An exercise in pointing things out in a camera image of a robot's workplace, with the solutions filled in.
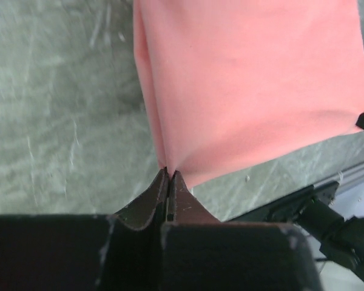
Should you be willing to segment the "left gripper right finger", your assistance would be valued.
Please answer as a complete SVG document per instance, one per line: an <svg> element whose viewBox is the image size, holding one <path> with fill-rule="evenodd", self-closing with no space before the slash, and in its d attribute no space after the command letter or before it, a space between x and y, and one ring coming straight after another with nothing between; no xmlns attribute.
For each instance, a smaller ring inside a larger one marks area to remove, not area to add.
<svg viewBox="0 0 364 291"><path fill-rule="evenodd" d="M161 290L322 290L309 244L294 226L220 222L179 172L160 231Z"/></svg>

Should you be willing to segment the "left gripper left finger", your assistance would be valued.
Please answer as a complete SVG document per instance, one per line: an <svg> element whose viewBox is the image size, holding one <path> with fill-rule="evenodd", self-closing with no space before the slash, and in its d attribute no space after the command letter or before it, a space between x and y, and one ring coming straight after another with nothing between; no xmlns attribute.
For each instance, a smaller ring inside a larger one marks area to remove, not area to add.
<svg viewBox="0 0 364 291"><path fill-rule="evenodd" d="M0 215L0 290L156 290L167 172L113 214Z"/></svg>

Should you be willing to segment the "salmon pink t shirt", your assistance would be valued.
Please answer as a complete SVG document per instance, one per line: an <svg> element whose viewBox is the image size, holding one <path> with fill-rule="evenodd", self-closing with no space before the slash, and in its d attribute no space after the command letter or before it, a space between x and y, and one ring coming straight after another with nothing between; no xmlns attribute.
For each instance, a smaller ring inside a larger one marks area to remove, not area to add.
<svg viewBox="0 0 364 291"><path fill-rule="evenodd" d="M357 1L134 1L158 165L189 187L359 131Z"/></svg>

